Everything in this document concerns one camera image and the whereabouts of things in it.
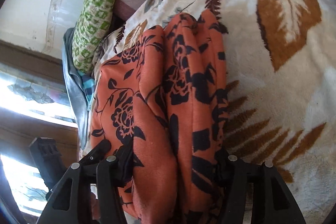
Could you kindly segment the blue-grey cloth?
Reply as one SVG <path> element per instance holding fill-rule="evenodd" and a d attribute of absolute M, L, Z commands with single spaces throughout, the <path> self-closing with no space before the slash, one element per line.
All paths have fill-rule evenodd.
<path fill-rule="evenodd" d="M 70 105 L 75 114 L 75 121 L 78 126 L 79 146 L 81 149 L 84 149 L 88 142 L 88 102 L 85 96 L 82 78 L 72 60 L 72 40 L 74 30 L 74 28 L 68 28 L 63 35 L 63 77 Z"/>

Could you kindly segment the orange floral garment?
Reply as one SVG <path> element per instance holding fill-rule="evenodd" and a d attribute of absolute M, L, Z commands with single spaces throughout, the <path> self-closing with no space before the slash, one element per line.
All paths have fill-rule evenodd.
<path fill-rule="evenodd" d="M 130 178 L 118 190 L 127 213 L 142 223 L 209 222 L 226 83 L 223 36 L 210 10 L 153 26 L 101 65 L 91 145 L 133 145 Z"/>

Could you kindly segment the leaf pattern fleece blanket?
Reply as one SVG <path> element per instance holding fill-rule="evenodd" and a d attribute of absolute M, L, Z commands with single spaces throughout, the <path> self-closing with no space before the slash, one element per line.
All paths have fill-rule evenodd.
<path fill-rule="evenodd" d="M 147 0 L 104 42 L 97 83 L 146 30 L 205 10 L 223 36 L 228 99 L 208 223 L 222 205 L 221 150 L 275 166 L 306 223 L 323 223 L 335 205 L 335 0 Z"/>

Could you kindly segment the green checkered pillow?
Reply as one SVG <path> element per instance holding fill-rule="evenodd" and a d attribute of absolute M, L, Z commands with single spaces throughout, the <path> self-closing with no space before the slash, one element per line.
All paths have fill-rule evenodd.
<path fill-rule="evenodd" d="M 84 0 L 72 40 L 72 60 L 83 73 L 93 71 L 93 57 L 107 34 L 116 0 Z"/>

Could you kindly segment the teal striped knit sweater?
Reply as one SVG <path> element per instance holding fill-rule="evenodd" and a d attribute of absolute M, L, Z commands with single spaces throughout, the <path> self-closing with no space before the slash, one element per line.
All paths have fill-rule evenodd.
<path fill-rule="evenodd" d="M 82 86 L 87 98 L 88 106 L 90 106 L 95 92 L 95 80 L 90 75 L 87 75 L 81 71 L 78 71 L 78 73 L 82 80 Z"/>

